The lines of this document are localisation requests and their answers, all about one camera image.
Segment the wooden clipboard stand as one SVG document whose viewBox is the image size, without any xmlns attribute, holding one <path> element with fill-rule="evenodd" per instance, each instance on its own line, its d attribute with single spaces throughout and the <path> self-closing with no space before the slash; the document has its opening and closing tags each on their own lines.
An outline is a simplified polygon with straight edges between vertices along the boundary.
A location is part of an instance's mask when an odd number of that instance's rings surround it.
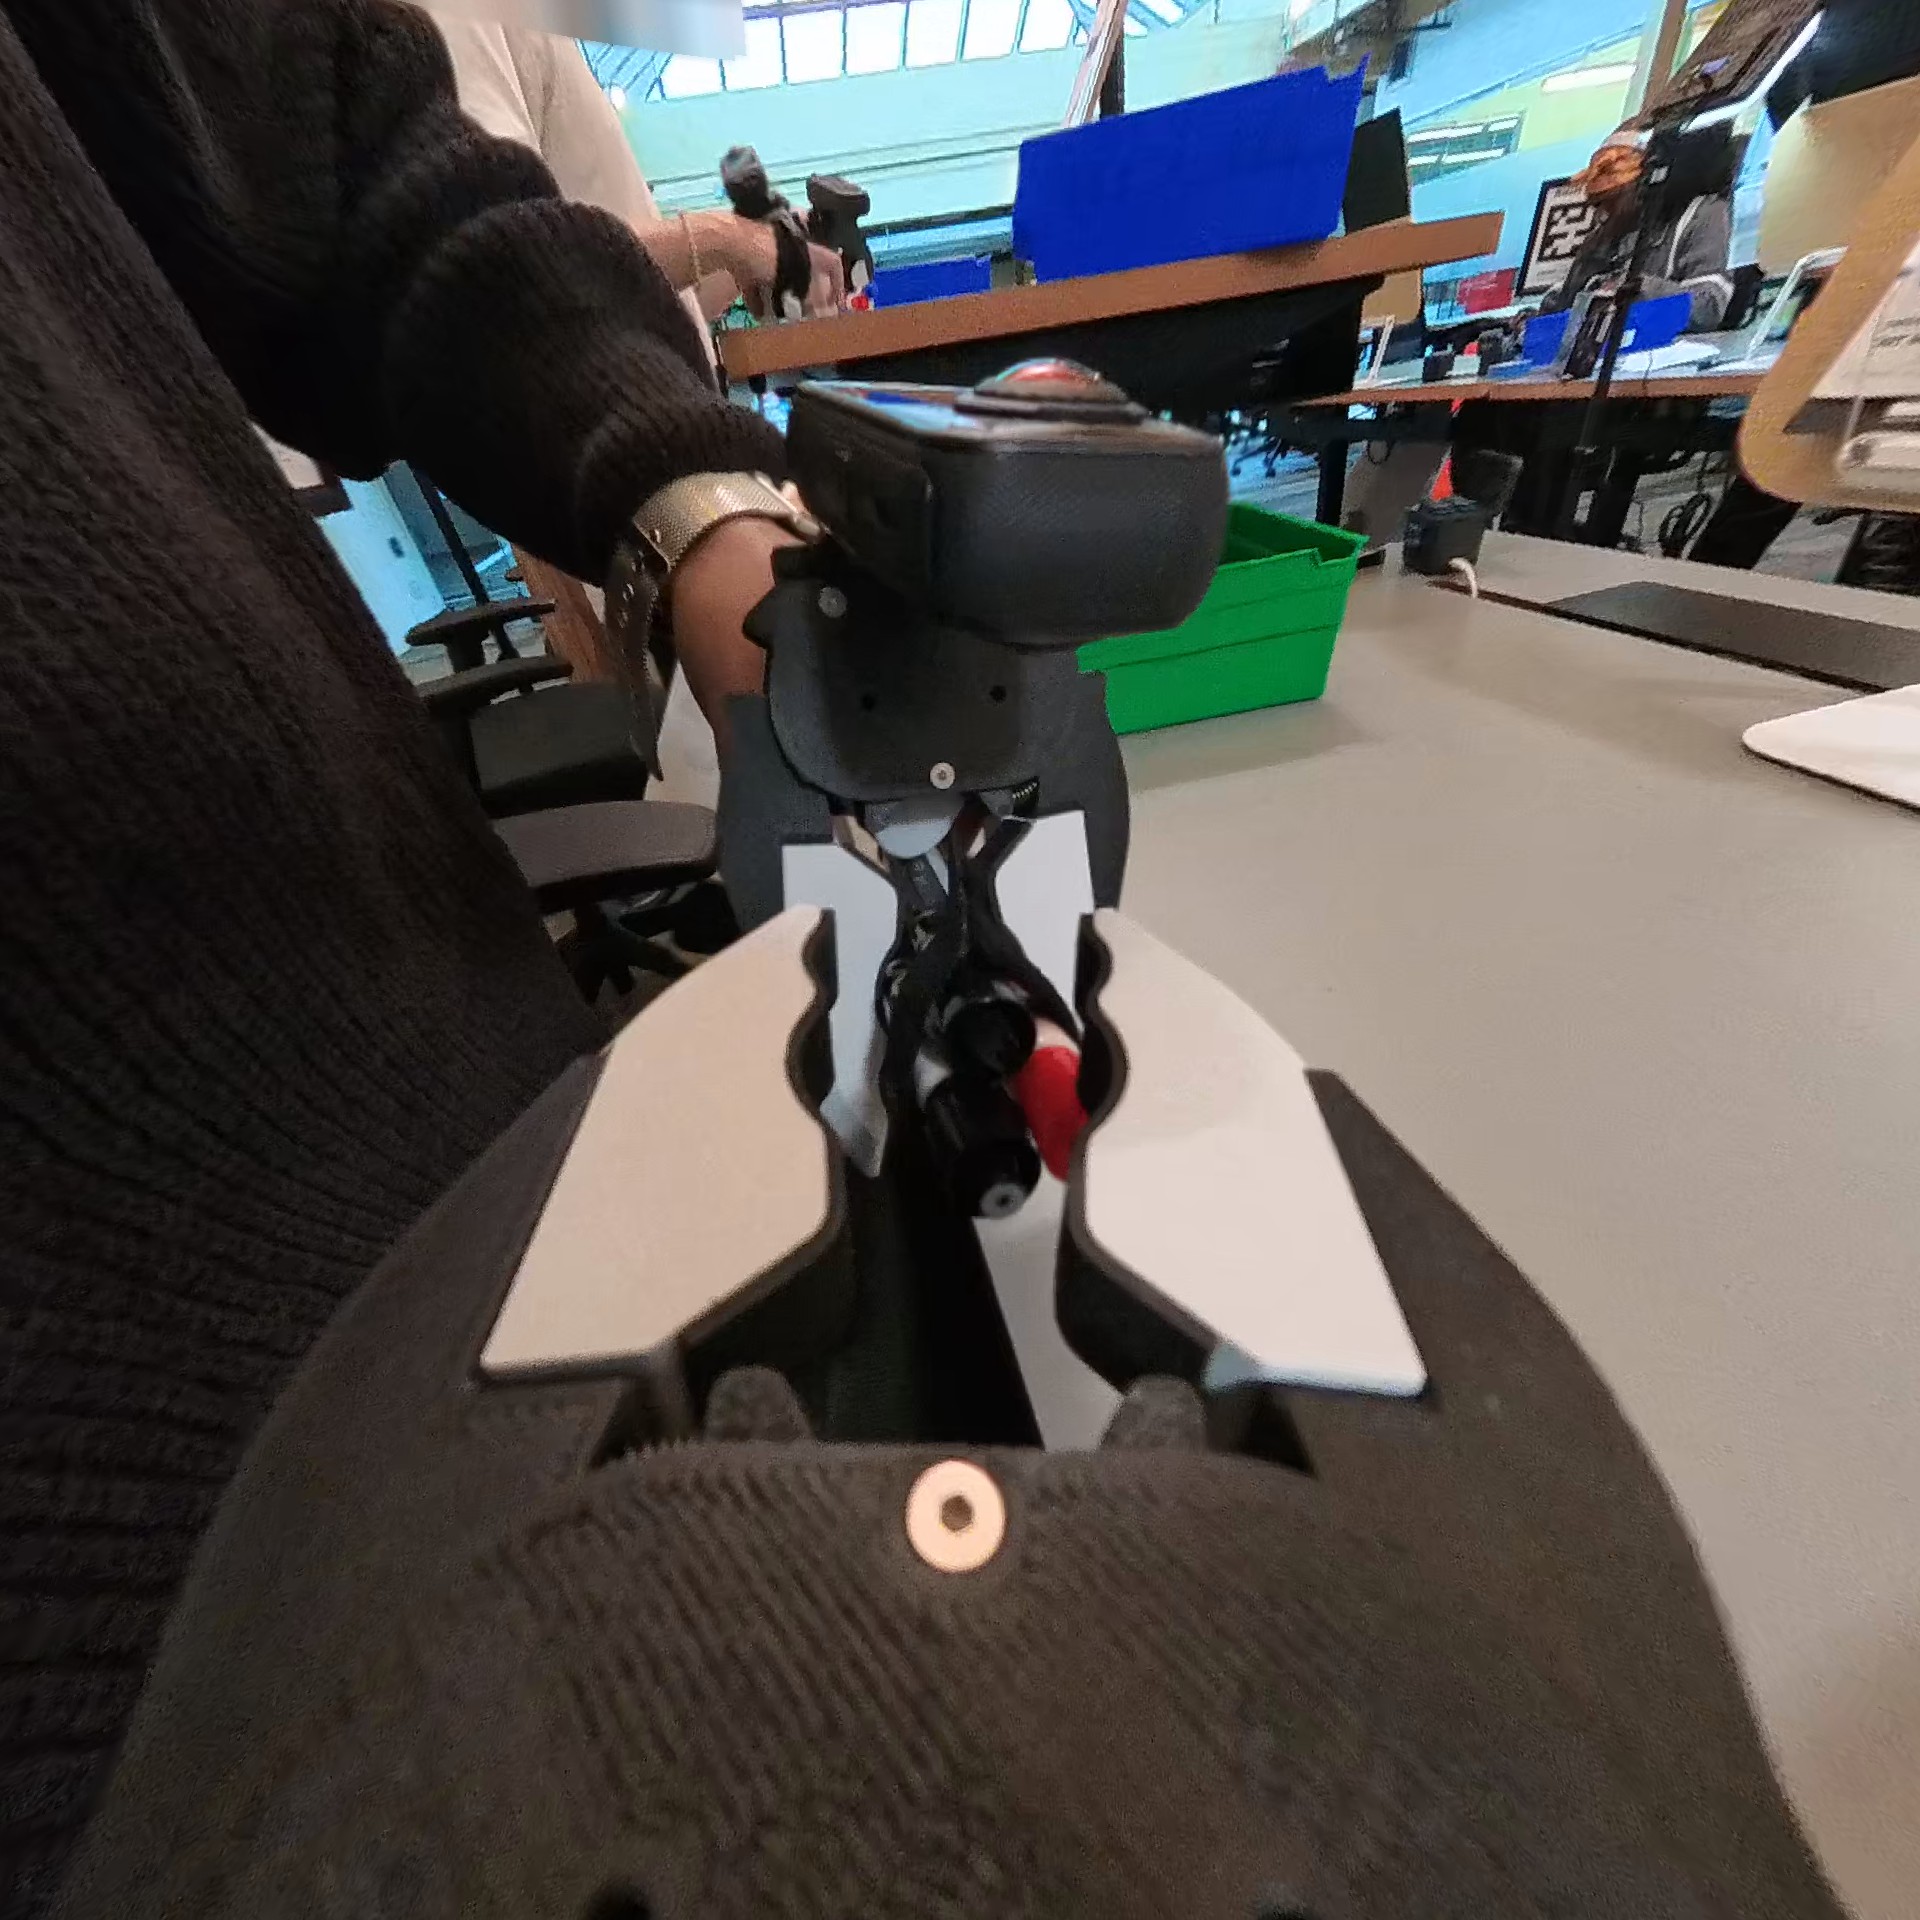
<svg viewBox="0 0 1920 1920">
<path fill-rule="evenodd" d="M 1771 156 L 1766 264 L 1836 249 L 1741 423 L 1741 466 L 1806 504 L 1917 507 L 1917 80 L 1798 110 Z"/>
</svg>

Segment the person's left hand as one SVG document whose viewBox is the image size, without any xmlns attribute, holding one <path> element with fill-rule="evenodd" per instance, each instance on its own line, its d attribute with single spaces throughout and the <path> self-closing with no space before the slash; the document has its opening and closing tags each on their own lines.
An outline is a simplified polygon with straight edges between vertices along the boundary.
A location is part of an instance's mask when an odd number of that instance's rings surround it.
<svg viewBox="0 0 1920 1920">
<path fill-rule="evenodd" d="M 713 529 L 671 576 L 671 637 L 719 763 L 732 754 L 733 700 L 764 693 L 767 651 L 746 633 L 748 615 L 775 587 L 780 552 L 806 534 L 746 514 Z"/>
</svg>

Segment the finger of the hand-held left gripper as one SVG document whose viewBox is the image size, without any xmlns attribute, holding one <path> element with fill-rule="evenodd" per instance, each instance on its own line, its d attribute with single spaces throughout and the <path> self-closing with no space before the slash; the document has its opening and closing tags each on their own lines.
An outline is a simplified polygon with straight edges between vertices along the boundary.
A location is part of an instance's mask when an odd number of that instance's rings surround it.
<svg viewBox="0 0 1920 1920">
<path fill-rule="evenodd" d="M 875 1179 L 890 1137 L 875 983 L 900 937 L 900 897 L 877 866 L 838 844 L 783 847 L 780 885 L 784 906 L 804 903 L 832 915 L 832 1086 L 820 1111 L 847 1162 Z"/>
<path fill-rule="evenodd" d="M 1082 812 L 995 817 L 990 828 L 990 975 L 1044 1028 L 1080 1032 L 1074 1004 L 1093 874 Z"/>
</svg>

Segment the person's left forearm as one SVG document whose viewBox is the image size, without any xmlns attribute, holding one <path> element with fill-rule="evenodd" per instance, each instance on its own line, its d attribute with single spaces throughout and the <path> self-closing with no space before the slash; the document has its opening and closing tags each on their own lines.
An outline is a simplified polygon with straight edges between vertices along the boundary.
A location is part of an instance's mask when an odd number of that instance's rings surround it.
<svg viewBox="0 0 1920 1920">
<path fill-rule="evenodd" d="M 633 231 L 456 100 L 404 5 L 5 5 L 14 131 L 78 160 L 127 304 L 241 421 L 416 466 L 581 578 L 662 488 L 784 478 Z"/>
</svg>

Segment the black office chair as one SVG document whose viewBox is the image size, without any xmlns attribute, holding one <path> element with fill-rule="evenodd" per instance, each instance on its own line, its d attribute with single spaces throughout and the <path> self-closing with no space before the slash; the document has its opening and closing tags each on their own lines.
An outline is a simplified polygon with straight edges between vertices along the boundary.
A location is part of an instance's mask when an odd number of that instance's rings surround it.
<svg viewBox="0 0 1920 1920">
<path fill-rule="evenodd" d="M 544 918 L 566 915 L 559 955 L 588 1004 L 660 981 L 733 937 L 718 892 L 715 817 L 649 796 L 656 724 L 618 679 L 580 679 L 544 643 L 571 612 L 547 595 L 445 607 L 404 633 L 403 661 L 445 671 L 415 692 L 500 834 Z"/>
</svg>

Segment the blue box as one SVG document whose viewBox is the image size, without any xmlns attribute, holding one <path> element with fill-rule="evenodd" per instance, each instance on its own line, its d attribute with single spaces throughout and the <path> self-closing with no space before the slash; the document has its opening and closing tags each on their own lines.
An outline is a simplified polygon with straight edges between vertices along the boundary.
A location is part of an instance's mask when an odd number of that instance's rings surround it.
<svg viewBox="0 0 1920 1920">
<path fill-rule="evenodd" d="M 1518 365 L 1572 380 L 1594 376 L 1614 330 L 1611 308 L 1609 292 L 1582 292 L 1562 309 L 1530 317 L 1524 323 Z M 1666 350 L 1688 323 L 1691 292 L 1684 288 L 1632 301 L 1620 323 L 1617 355 Z"/>
</svg>

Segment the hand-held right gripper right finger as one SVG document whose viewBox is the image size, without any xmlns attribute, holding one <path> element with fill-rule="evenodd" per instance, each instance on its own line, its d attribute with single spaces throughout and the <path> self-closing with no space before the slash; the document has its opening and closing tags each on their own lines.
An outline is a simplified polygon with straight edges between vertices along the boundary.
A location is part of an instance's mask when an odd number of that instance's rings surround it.
<svg viewBox="0 0 1920 1920">
<path fill-rule="evenodd" d="M 1426 1362 L 1300 1051 L 1114 909 L 1086 922 L 1078 991 L 1094 1089 L 1058 1252 L 1068 1347 L 1115 1388 L 1419 1397 Z"/>
</svg>

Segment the blue board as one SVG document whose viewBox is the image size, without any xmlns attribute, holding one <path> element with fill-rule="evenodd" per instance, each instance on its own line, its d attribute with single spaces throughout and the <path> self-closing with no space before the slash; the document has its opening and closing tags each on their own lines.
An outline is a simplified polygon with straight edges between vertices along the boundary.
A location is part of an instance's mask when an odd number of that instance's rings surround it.
<svg viewBox="0 0 1920 1920">
<path fill-rule="evenodd" d="M 1014 253 L 1052 281 L 1331 238 L 1363 73 L 1285 69 L 1024 139 Z"/>
</svg>

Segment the green plastic bin stack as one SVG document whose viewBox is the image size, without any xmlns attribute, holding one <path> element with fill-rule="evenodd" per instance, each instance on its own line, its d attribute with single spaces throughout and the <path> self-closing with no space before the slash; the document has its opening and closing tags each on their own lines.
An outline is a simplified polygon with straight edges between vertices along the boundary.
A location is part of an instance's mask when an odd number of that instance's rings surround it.
<svg viewBox="0 0 1920 1920">
<path fill-rule="evenodd" d="M 1174 629 L 1077 651 L 1106 687 L 1115 733 L 1315 700 L 1366 535 L 1235 500 L 1213 579 Z"/>
</svg>

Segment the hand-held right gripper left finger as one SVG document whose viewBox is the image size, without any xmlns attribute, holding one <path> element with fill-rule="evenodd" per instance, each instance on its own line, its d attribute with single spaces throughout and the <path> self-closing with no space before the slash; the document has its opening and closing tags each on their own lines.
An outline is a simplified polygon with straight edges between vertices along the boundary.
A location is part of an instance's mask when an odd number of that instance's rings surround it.
<svg viewBox="0 0 1920 1920">
<path fill-rule="evenodd" d="M 479 1347 L 489 1379 L 787 1365 L 849 1318 L 830 910 L 775 913 L 607 1044 Z"/>
</svg>

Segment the small black-white tag card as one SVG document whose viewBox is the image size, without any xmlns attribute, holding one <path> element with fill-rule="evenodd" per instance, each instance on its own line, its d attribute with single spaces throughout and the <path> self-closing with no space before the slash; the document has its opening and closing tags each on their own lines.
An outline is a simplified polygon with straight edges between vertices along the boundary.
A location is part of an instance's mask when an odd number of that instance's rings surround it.
<svg viewBox="0 0 1920 1920">
<path fill-rule="evenodd" d="M 1546 179 L 1533 209 L 1511 297 L 1544 301 L 1562 288 L 1574 259 L 1602 219 L 1604 204 L 1590 202 L 1572 177 Z"/>
</svg>

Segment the long wooden desk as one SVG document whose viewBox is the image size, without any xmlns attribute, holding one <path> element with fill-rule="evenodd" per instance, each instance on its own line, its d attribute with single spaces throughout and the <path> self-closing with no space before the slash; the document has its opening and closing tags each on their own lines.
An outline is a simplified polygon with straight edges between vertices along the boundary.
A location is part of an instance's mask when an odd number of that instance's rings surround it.
<svg viewBox="0 0 1920 1920">
<path fill-rule="evenodd" d="M 727 329 L 718 364 L 732 382 L 824 368 L 918 364 L 962 350 L 1004 347 L 1061 330 L 1235 309 L 1257 301 L 1380 285 L 1387 276 L 1493 253 L 1501 211 L 1394 221 L 1321 242 L 1213 253 L 1192 261 L 1018 283 L 824 319 Z"/>
</svg>

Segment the black dry erase marker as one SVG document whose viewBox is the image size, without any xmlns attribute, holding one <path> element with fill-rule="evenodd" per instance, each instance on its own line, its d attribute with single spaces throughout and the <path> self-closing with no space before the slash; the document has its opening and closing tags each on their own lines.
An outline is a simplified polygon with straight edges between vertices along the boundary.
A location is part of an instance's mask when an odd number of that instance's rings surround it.
<svg viewBox="0 0 1920 1920">
<path fill-rule="evenodd" d="M 955 995 L 943 1011 L 943 1046 L 955 1073 L 1001 1082 L 1032 1058 L 1036 1017 L 1018 995 Z"/>
<path fill-rule="evenodd" d="M 951 1205 L 972 1217 L 1018 1213 L 1044 1162 L 1007 1079 L 925 1052 L 916 1063 L 916 1102 L 931 1172 Z"/>
</svg>

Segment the red dry erase marker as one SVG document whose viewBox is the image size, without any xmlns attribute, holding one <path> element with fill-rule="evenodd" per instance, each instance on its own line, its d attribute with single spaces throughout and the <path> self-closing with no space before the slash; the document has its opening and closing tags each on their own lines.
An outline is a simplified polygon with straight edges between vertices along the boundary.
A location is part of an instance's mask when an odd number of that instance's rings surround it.
<svg viewBox="0 0 1920 1920">
<path fill-rule="evenodd" d="M 1042 1023 L 1029 1054 L 1008 1079 L 1044 1172 L 1058 1184 L 1066 1184 L 1074 1143 L 1088 1124 L 1078 1075 L 1080 1051 L 1074 1038 L 1052 1023 Z"/>
</svg>

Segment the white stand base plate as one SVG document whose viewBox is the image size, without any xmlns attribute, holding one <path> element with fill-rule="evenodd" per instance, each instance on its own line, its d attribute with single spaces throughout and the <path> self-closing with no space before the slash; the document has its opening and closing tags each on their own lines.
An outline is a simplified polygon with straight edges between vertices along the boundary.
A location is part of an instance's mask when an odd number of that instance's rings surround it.
<svg viewBox="0 0 1920 1920">
<path fill-rule="evenodd" d="M 1759 721 L 1741 744 L 1778 769 L 1917 812 L 1917 685 Z"/>
</svg>

